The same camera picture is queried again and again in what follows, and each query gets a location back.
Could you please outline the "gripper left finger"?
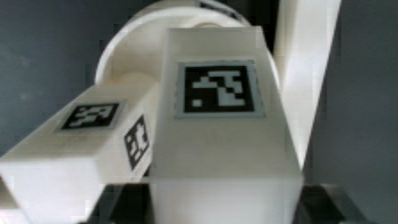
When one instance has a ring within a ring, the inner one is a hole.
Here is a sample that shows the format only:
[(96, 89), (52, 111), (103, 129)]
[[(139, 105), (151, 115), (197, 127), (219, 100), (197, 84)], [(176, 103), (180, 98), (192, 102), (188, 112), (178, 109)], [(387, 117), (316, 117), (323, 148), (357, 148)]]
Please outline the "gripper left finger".
[(149, 186), (110, 184), (82, 224), (148, 224)]

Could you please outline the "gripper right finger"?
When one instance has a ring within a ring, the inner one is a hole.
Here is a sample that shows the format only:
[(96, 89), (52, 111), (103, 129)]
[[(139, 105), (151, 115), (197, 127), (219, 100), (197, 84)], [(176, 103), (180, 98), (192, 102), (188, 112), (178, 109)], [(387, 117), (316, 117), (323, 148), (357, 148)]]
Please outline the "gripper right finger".
[(368, 224), (368, 218), (338, 185), (306, 185), (297, 206), (297, 224)]

